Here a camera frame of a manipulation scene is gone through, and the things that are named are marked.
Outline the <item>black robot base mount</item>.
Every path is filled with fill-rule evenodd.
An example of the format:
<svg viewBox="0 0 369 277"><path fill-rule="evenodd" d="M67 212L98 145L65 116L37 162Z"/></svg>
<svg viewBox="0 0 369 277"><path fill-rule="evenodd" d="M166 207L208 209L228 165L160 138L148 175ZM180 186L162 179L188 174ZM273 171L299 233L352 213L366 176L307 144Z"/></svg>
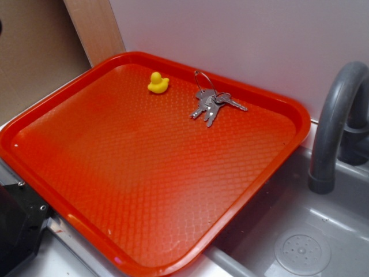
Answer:
<svg viewBox="0 0 369 277"><path fill-rule="evenodd" d="M1 186L1 276L14 276L37 256L50 214L29 185Z"/></svg>

